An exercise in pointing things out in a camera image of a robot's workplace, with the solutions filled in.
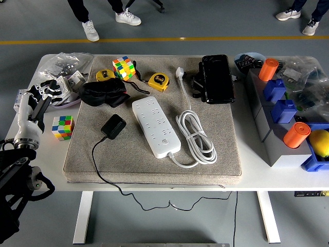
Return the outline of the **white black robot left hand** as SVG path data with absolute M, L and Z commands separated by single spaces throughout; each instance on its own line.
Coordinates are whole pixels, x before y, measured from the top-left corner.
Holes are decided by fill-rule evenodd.
M 32 86 L 21 97 L 17 124 L 19 130 L 14 138 L 14 143 L 34 142 L 38 145 L 40 136 L 44 132 L 43 116 L 54 96 L 60 95 L 60 86 L 55 80 L 43 83 L 46 86 L 44 94 Z

